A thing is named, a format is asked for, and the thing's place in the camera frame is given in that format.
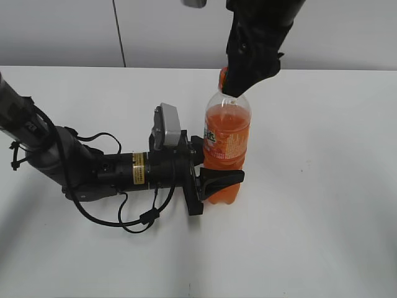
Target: black cable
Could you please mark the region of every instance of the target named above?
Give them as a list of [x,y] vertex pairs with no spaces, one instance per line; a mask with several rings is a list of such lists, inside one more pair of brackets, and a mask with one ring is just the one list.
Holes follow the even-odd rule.
[[175,161],[174,159],[171,160],[171,165],[172,165],[172,182],[171,182],[171,188],[169,189],[167,199],[164,201],[164,203],[160,206],[159,212],[163,211],[169,202],[171,201],[172,195],[174,194],[175,186],[176,186],[176,169],[175,169]]
[[[153,199],[152,209],[147,211],[146,214],[150,213],[150,212],[154,212],[155,214],[157,214],[157,217],[158,217],[159,213],[161,211],[163,211],[167,207],[169,202],[171,201],[171,198],[172,198],[172,195],[174,194],[174,190],[175,190],[175,186],[176,186],[176,169],[175,169],[175,161],[174,161],[174,159],[171,160],[171,164],[172,164],[172,182],[171,182],[171,187],[170,187],[169,192],[168,192],[167,199],[164,201],[164,203],[160,206],[159,209],[156,209],[155,203],[156,203],[156,199],[157,199],[157,195],[158,195],[158,186],[156,185],[156,189],[154,190],[154,199]],[[122,228],[124,229],[124,231],[126,231],[128,233],[131,233],[131,234],[139,234],[139,233],[143,233],[144,231],[149,229],[154,224],[154,221],[155,221],[155,219],[157,217],[152,217],[152,219],[148,223],[148,225],[143,230],[140,230],[140,231],[130,230],[129,228],[127,228],[124,225],[124,223],[122,221],[122,209],[123,209],[125,203],[127,203],[128,194],[126,192],[120,192],[120,194],[125,195],[125,200],[122,202],[122,204],[118,208],[117,219],[118,219],[118,222],[120,223],[120,225],[122,225]]]
[[116,139],[116,137],[114,135],[112,135],[111,133],[108,133],[108,132],[100,132],[100,133],[97,133],[96,135],[93,135],[92,137],[87,137],[87,138],[83,138],[80,136],[76,136],[76,138],[82,142],[91,142],[91,141],[95,140],[96,138],[100,137],[101,135],[108,135],[108,136],[112,137],[118,144],[117,154],[120,154],[122,152],[122,144],[119,142],[119,140]]
[[156,207],[156,199],[157,199],[158,193],[159,193],[159,186],[157,184],[156,188],[154,189],[154,199],[153,199],[153,204],[151,206],[152,209],[154,209]]
[[[118,219],[118,222],[120,223],[120,225],[122,225],[123,230],[126,231],[126,232],[128,232],[128,233],[131,233],[131,234],[139,234],[139,233],[143,233],[144,231],[146,231],[147,229],[149,229],[149,228],[154,224],[154,219],[153,219],[151,222],[149,222],[148,225],[147,225],[144,229],[142,229],[142,230],[140,230],[140,231],[133,231],[133,230],[130,230],[129,228],[127,228],[127,227],[125,226],[125,224],[123,223],[123,220],[122,220],[122,209],[123,209],[125,203],[127,203],[128,194],[127,194],[126,192],[120,192],[120,194],[123,194],[123,195],[125,196],[125,199],[124,199],[124,201],[122,202],[122,204],[120,205],[120,207],[118,208],[117,219]],[[154,202],[156,201],[156,198],[157,198],[157,193],[156,193],[156,191],[155,191],[155,192],[154,192],[153,205],[154,205]]]
[[73,187],[72,187],[72,184],[71,184],[71,181],[70,181],[70,177],[69,177],[69,169],[68,169],[68,163],[66,162],[65,151],[63,149],[61,137],[60,137],[60,135],[59,135],[54,123],[37,106],[34,106],[34,109],[35,109],[35,112],[48,124],[49,129],[52,131],[52,133],[54,135],[55,142],[56,142],[56,145],[57,145],[58,151],[59,151],[60,161],[61,161],[62,168],[63,168],[63,174],[65,176],[66,187],[68,188],[69,193],[70,193],[71,198],[72,198],[72,201],[76,205],[78,211],[80,211],[80,213],[83,214],[83,216],[85,216],[85,218],[87,218],[91,222],[95,222],[96,224],[99,224],[99,225],[105,225],[107,227],[120,228],[120,227],[123,227],[123,226],[129,227],[131,225],[140,224],[141,220],[134,220],[132,222],[125,222],[123,225],[121,225],[119,222],[107,222],[105,220],[97,219],[96,217],[92,216],[91,214],[89,214],[84,209],[84,207],[81,205],[80,201],[76,197],[76,194],[74,193],[74,190],[73,190]]
[[33,151],[30,151],[30,150],[28,150],[28,149],[26,149],[26,148],[24,148],[24,147],[22,147],[21,145],[19,145],[19,148],[21,148],[23,151],[25,151],[25,152],[33,152]]

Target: table surface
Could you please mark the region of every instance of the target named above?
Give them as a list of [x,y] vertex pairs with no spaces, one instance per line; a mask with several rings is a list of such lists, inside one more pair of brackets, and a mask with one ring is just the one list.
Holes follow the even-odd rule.
[[[153,110],[201,135],[217,70],[0,67],[57,125],[147,151]],[[60,187],[9,165],[0,134],[1,297],[395,297],[397,72],[286,70],[251,88],[246,179],[187,216],[182,191],[141,235],[98,226]],[[117,150],[111,139],[94,145]],[[167,189],[159,192],[164,200]],[[133,192],[126,219],[148,210]],[[85,203],[116,220],[122,197]]]

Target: plastic bottle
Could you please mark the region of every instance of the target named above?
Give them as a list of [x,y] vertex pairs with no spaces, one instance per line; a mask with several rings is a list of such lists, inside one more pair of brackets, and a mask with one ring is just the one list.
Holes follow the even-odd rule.
[[[217,92],[205,113],[204,167],[208,169],[242,169],[251,122],[251,108],[244,95],[239,98]],[[231,204],[239,184],[229,186],[208,198],[213,203]]]

